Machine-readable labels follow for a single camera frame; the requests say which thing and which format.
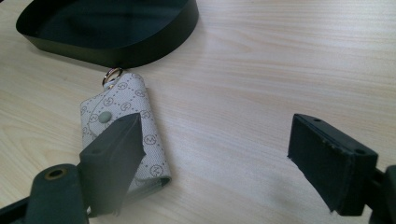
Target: wood grain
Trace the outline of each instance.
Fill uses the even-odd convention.
[[[0,207],[78,163],[79,104],[108,68],[36,49],[0,3]],[[396,163],[394,1],[199,0],[190,38],[146,81],[173,182],[91,223],[367,223],[330,214],[287,159],[291,119],[328,121]]]

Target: metal key ring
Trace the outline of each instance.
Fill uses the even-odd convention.
[[[120,77],[122,74],[122,68],[118,67],[118,68],[112,68],[110,69],[110,71],[108,71],[106,73],[106,75],[103,77],[103,81],[102,81],[102,86],[105,86],[105,84],[108,82],[108,80],[110,79],[110,77],[112,77],[115,73],[119,72],[119,74],[117,75],[117,77]]]

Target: wooden table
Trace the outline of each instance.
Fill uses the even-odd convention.
[[[79,104],[108,68],[36,49],[0,3],[0,207],[78,163]],[[367,223],[330,214],[288,160],[293,114],[326,120],[396,163],[394,1],[197,0],[187,41],[131,69],[146,81],[173,182],[91,223]]]

